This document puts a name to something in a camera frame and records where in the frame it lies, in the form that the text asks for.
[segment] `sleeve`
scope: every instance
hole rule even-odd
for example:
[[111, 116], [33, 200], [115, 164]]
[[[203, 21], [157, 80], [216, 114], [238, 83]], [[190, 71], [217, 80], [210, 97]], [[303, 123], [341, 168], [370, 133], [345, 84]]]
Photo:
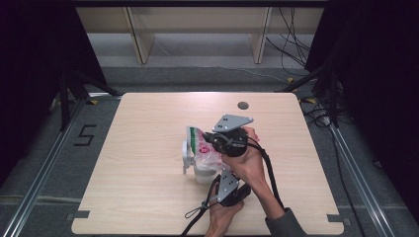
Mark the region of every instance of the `sleeve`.
[[269, 220], [265, 219], [269, 231], [273, 237], [299, 237], [307, 236], [299, 225], [298, 221], [290, 208], [285, 208], [286, 214], [281, 218]]

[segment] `table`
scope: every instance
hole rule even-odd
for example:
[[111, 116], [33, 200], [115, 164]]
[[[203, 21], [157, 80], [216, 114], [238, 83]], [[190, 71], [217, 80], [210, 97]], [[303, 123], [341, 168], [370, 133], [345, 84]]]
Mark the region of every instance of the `table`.
[[[246, 102], [247, 110], [237, 104]], [[252, 117], [271, 157], [280, 196], [307, 234], [338, 235], [341, 222], [311, 136], [294, 94], [128, 93], [121, 100], [75, 218], [77, 234], [178, 235], [201, 205], [209, 185], [183, 175], [186, 126], [210, 131], [223, 114]], [[269, 235], [254, 196], [234, 217], [229, 235]], [[204, 234], [209, 214], [189, 234]]]

